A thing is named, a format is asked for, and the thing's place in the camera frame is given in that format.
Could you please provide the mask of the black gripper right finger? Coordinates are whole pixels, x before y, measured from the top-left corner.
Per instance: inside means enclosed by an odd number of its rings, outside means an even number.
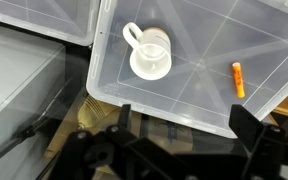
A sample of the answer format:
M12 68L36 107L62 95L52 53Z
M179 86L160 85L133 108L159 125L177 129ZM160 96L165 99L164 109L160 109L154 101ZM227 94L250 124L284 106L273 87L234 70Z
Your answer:
M286 132L264 125L242 105L231 106L229 127L250 151L242 171L243 180L280 180Z

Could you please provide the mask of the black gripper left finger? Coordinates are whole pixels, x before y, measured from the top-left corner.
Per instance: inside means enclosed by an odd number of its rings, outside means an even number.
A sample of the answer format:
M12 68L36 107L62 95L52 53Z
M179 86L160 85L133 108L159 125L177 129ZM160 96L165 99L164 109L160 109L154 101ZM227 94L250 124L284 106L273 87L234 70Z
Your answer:
M120 114L117 119L117 123L110 125L106 128L107 134L122 134L127 132L129 121L131 120L131 105L123 104L120 110Z

